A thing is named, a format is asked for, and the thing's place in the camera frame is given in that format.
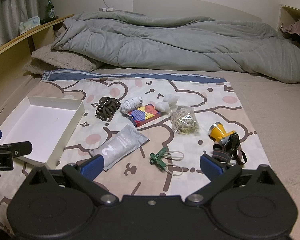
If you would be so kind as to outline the yellow headlamp with strap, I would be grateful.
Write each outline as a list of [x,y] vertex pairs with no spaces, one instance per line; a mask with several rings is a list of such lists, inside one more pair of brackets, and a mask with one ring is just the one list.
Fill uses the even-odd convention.
[[235,160],[239,165],[247,162],[247,156],[241,149],[236,131],[227,132],[220,122],[215,122],[209,129],[209,137],[214,141],[213,159],[226,164],[231,160]]

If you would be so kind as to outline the grey pouch number two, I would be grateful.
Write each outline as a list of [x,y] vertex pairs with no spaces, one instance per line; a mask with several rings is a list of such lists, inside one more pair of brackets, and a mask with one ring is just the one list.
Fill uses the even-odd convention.
[[101,155],[104,159],[104,170],[112,168],[123,157],[140,148],[149,139],[136,128],[126,125],[119,133],[100,147],[89,151],[92,157]]

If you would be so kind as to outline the bag of rubber bands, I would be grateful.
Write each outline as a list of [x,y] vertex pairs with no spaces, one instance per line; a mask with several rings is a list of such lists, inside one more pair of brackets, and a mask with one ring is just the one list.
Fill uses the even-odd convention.
[[192,107],[178,106],[171,113],[170,121],[175,133],[192,134],[199,132],[199,124]]

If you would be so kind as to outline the green clips with bands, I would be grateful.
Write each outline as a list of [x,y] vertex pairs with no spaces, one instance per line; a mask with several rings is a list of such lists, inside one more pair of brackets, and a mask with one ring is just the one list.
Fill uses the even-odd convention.
[[155,165],[158,169],[170,174],[171,176],[181,176],[183,168],[173,163],[163,161],[181,161],[184,159],[184,153],[181,151],[169,151],[167,147],[162,148],[158,153],[151,153],[149,156],[149,163]]

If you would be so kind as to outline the colourful card box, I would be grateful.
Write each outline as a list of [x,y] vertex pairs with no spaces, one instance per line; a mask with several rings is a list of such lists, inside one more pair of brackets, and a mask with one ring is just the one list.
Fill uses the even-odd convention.
[[129,113],[129,119],[135,127],[145,125],[159,117],[161,117],[161,112],[156,110],[151,103]]

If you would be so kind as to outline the white shallow cardboard box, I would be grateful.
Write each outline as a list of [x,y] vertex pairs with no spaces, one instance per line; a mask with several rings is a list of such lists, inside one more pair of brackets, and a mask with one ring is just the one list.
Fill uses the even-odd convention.
[[32,152],[19,159],[55,169],[83,114],[82,100],[27,96],[0,126],[0,145],[29,141]]

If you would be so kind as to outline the wooden bedside shelf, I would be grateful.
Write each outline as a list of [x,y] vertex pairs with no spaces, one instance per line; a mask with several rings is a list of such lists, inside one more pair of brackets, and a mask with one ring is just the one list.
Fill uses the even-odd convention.
[[23,76],[23,66],[30,60],[32,52],[51,44],[55,40],[54,31],[69,17],[71,15],[36,26],[0,46],[0,93]]

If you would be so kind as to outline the brown hair claw clip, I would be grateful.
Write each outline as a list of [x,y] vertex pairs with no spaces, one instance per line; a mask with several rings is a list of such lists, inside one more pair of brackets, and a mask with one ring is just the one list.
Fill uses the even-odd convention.
[[96,109],[95,117],[102,121],[106,121],[113,116],[121,106],[119,100],[106,96],[102,97],[98,103],[99,105]]

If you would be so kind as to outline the cartoon bear patterned cloth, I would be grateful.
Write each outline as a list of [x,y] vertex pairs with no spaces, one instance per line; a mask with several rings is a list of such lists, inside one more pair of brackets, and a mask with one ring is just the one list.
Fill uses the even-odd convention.
[[[172,129],[170,113],[142,125],[139,132],[149,141],[123,157],[95,180],[96,184],[116,194],[165,196],[177,194],[186,197],[208,183],[199,167],[202,154],[211,154],[213,140],[209,128],[220,122],[227,131],[236,131],[241,149],[248,162],[245,168],[255,169],[267,164],[268,158],[255,128],[249,120],[228,76],[209,77],[191,74],[101,74],[80,79],[64,74],[48,75],[31,89],[12,96],[0,114],[0,126],[27,96],[44,96],[82,100],[84,114],[56,166],[79,163],[90,157],[89,151],[100,147],[126,125],[132,122],[120,112],[107,121],[95,117],[99,100],[104,97],[125,102],[139,96],[144,104],[162,102],[166,94],[180,96],[179,106],[192,107],[199,124],[199,132],[178,134]],[[169,161],[183,168],[181,176],[171,176],[149,163],[151,153],[167,147],[169,151],[181,151],[184,159]],[[12,228],[7,220],[9,202],[19,186],[30,174],[34,165],[15,159],[14,169],[0,171],[0,239],[10,239]]]

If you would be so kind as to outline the beige fluffy pillow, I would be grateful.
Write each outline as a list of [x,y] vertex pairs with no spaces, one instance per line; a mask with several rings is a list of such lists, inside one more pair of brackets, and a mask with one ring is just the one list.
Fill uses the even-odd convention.
[[31,59],[23,67],[26,72],[43,75],[45,71],[57,69],[74,69],[92,72],[102,66],[102,62],[81,54],[67,51],[51,50],[51,45],[35,50]]

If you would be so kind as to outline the tissue pack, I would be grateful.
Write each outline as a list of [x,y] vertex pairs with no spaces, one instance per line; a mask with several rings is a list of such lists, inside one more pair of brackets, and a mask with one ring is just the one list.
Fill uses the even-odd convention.
[[25,22],[20,22],[19,23],[19,34],[23,34],[27,32],[28,30],[37,27],[40,25],[40,17],[39,16],[34,16],[32,18],[29,18]]

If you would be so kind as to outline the grey quilted duvet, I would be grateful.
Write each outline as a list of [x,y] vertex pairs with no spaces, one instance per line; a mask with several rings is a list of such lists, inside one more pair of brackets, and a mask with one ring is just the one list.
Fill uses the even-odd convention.
[[64,28],[52,49],[117,67],[247,72],[300,82],[300,49],[261,22],[97,11],[67,18]]

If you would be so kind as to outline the green glass bottle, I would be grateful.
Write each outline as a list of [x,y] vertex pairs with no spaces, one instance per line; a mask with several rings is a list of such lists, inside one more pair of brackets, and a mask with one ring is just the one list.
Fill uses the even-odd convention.
[[48,19],[55,18],[55,7],[51,0],[47,0],[46,14]]

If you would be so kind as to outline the right wooden shelf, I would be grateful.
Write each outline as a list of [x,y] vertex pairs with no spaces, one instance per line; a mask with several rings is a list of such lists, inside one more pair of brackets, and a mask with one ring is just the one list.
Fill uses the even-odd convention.
[[300,19],[300,9],[291,7],[288,5],[281,5],[280,6],[280,13],[279,13],[279,21],[277,24],[277,31],[285,38],[290,37],[300,37],[297,34],[288,34],[283,33],[279,28],[281,25],[289,26],[290,24],[296,22],[298,19]]

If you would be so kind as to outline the white headboard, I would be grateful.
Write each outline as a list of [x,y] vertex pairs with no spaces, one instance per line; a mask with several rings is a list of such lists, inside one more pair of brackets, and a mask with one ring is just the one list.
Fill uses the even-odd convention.
[[157,18],[205,16],[215,20],[262,21],[247,12],[201,0],[133,0],[133,11]]

